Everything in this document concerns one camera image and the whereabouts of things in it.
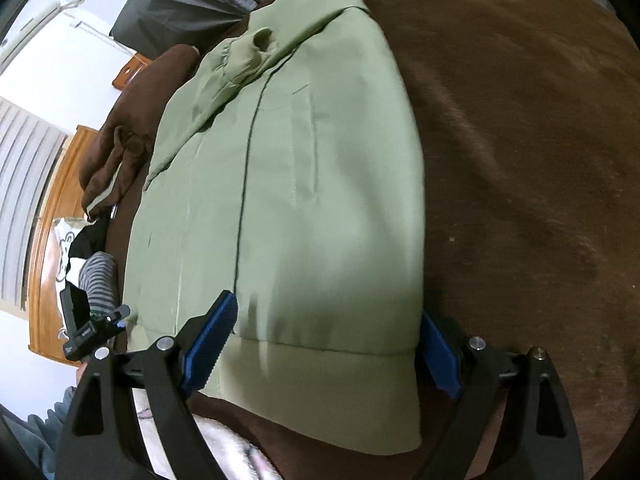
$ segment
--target wooden headboard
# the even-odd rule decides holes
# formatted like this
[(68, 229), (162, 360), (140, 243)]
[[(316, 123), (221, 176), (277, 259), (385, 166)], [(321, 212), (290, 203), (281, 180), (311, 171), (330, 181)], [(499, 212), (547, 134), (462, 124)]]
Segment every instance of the wooden headboard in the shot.
[(52, 229), (54, 218), (82, 217), (82, 190), (78, 183), (82, 156), (97, 132), (78, 126), (66, 152), (52, 176), (44, 198), (31, 243), (27, 298), (29, 310), (29, 350), (43, 357), (70, 364), (62, 353), (58, 339), (62, 320), (56, 300), (56, 274), (60, 264), (60, 248)]

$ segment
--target gray sleeve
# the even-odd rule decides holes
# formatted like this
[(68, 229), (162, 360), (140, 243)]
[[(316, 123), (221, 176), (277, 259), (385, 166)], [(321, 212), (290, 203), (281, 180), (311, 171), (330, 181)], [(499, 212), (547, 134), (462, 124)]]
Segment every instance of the gray sleeve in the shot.
[(0, 415), (4, 417), (18, 443), (47, 480), (54, 480), (58, 444), (74, 391), (72, 387), (65, 390), (62, 402), (57, 402), (53, 410), (47, 412), (47, 420), (42, 420), (37, 415), (29, 415), (25, 422), (0, 405)]

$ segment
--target blue clamp pad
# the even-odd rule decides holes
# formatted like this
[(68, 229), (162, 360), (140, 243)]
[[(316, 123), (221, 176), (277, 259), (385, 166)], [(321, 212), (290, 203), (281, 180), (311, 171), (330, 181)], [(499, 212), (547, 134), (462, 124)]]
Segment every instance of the blue clamp pad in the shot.
[(438, 389), (456, 400), (462, 394), (464, 387), (460, 380), (460, 356), (451, 349), (426, 311), (422, 313), (418, 350)]
[(210, 314), (195, 342), (184, 356), (180, 389), (186, 397), (205, 387), (238, 319), (238, 300), (234, 294), (224, 292), (216, 303), (218, 307)]

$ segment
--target screw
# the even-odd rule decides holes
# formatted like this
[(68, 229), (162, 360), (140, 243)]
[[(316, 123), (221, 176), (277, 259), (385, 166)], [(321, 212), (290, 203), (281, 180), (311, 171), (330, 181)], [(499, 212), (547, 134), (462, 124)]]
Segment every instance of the screw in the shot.
[(469, 340), (469, 346), (474, 350), (484, 350), (486, 348), (486, 342), (476, 335)]
[(546, 359), (546, 351), (544, 348), (540, 348), (536, 346), (532, 351), (533, 357), (535, 357), (538, 361), (544, 361)]
[(158, 339), (156, 346), (159, 350), (162, 351), (170, 350), (174, 347), (174, 338), (169, 336), (161, 337), (160, 339)]
[(95, 358), (100, 360), (103, 360), (108, 355), (109, 355), (109, 349), (106, 346), (101, 346), (94, 352)]

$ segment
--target brown blanket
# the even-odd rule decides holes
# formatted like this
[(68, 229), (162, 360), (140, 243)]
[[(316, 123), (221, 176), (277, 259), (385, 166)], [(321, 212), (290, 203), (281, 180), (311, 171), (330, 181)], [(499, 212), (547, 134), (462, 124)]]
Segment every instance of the brown blanket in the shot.
[(90, 216), (98, 216), (127, 193), (151, 158), (166, 104), (193, 74), (199, 59), (193, 47), (176, 45), (137, 74), (122, 91), (80, 167), (82, 208), (87, 211), (109, 187), (120, 166), (113, 188), (92, 211), (87, 211)]
[[(640, 52), (591, 0), (364, 1), (422, 141), (426, 306), (494, 346), (547, 349), (590, 477), (640, 408)], [(216, 399), (192, 408), (259, 444), (286, 480), (409, 480), (450, 405), (423, 381), (420, 399), (423, 446), (394, 457)]]

